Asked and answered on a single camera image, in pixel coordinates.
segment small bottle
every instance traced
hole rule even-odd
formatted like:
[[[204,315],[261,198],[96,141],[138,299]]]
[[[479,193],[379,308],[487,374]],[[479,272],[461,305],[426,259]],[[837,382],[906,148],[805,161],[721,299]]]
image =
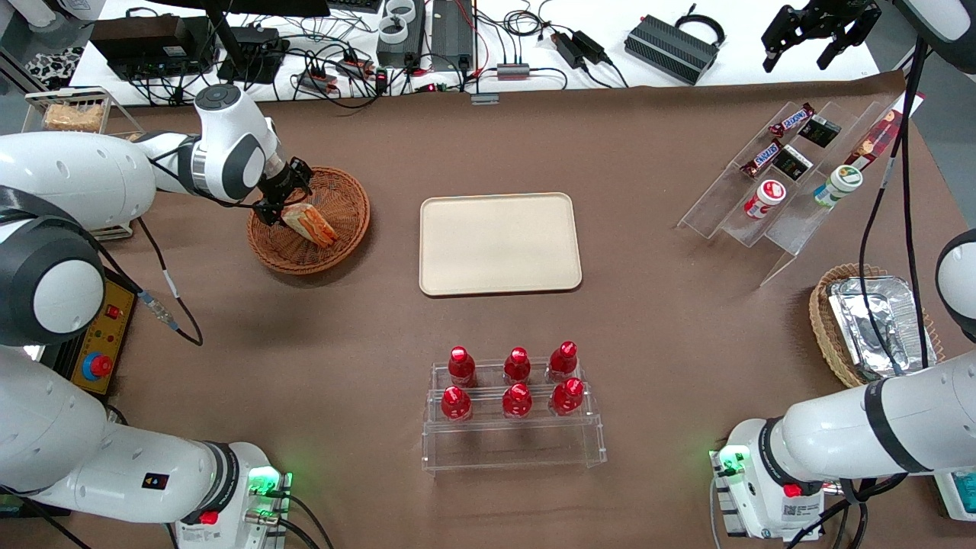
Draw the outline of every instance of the small bottle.
[[[451,384],[458,387],[477,387],[478,378],[474,370],[474,359],[468,354],[467,349],[459,345],[451,350],[451,359],[447,362]]]
[[[471,397],[459,387],[448,387],[440,400],[440,411],[451,421],[468,421],[471,416]]]
[[[825,208],[833,208],[862,183],[864,176],[861,175],[861,170],[845,164],[835,169],[827,181],[813,191],[813,199]]]
[[[552,352],[549,365],[546,367],[546,379],[550,383],[561,383],[573,376],[573,372],[576,371],[576,351],[576,344],[567,341]]]
[[[769,213],[769,210],[773,206],[782,202],[786,197],[787,188],[782,183],[774,179],[767,179],[756,188],[752,198],[746,201],[743,209],[749,217],[762,219],[766,217],[766,214]]]
[[[554,415],[569,415],[583,403],[583,382],[571,377],[555,386],[549,397],[549,411]]]
[[[529,354],[521,347],[512,349],[511,354],[505,359],[505,382],[509,385],[527,383],[531,371]]]
[[[532,394],[524,383],[516,383],[502,395],[502,411],[508,419],[519,419],[532,409]]]

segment yellow control panel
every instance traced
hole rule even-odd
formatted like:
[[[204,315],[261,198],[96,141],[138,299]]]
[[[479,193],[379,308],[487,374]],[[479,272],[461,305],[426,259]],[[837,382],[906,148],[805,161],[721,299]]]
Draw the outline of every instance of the yellow control panel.
[[[71,383],[99,395],[108,392],[135,304],[135,294],[109,279],[105,281],[105,302],[82,336]]]

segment tape roll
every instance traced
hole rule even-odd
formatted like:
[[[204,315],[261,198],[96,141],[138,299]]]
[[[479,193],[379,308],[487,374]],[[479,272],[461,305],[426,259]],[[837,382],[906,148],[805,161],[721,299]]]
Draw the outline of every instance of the tape roll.
[[[401,8],[406,8],[407,11],[402,13],[394,11]],[[417,16],[414,0],[386,0],[386,14],[390,17],[401,18],[404,24],[413,21]]]
[[[387,16],[380,20],[380,40],[387,44],[399,44],[407,39],[407,21],[398,16]]]

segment beige tray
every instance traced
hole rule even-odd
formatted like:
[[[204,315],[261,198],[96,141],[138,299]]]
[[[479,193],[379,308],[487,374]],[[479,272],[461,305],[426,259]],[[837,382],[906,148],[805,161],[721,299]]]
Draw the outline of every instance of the beige tray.
[[[573,289],[583,281],[573,201],[562,192],[429,198],[420,271],[430,296]]]

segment brown tabletop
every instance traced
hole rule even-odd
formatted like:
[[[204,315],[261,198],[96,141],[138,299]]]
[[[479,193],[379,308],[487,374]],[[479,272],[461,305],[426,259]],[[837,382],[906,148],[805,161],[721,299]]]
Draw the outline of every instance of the brown tabletop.
[[[141,428],[258,444],[295,473],[295,494],[338,549],[711,547],[707,451],[744,419],[780,415],[843,388],[820,357],[807,297],[825,271],[856,261],[883,168],[870,168],[866,189],[845,198],[799,259],[762,289],[775,250],[705,241],[675,224],[784,102],[833,100],[860,112],[871,101],[890,102],[901,85],[887,74],[850,83],[538,92],[486,107],[427,94],[352,114],[319,102],[262,105],[290,154],[362,182],[372,227],[330,272],[278,275],[249,249],[245,211],[159,195],[145,220],[206,345],[186,344],[140,308],[116,404]],[[199,130],[189,108],[136,115],[148,130]],[[921,295],[953,357],[970,346],[939,303],[933,273],[964,224],[921,138],[911,137]],[[896,175],[893,189],[900,182]],[[454,299],[421,292],[426,198],[534,191],[573,198],[582,286]],[[907,275],[901,216],[900,193],[890,192],[868,258]],[[141,234],[111,249],[167,300]],[[457,344],[487,359],[515,345],[548,353],[565,339],[579,343],[599,398],[607,463],[436,479],[421,470],[433,360]],[[866,548],[969,548],[976,540],[976,526],[937,515],[922,480],[873,499],[871,516]],[[308,526],[298,513],[295,520]],[[65,523],[96,549],[169,547],[156,525],[83,515]],[[70,546],[39,521],[0,521],[0,547]]]

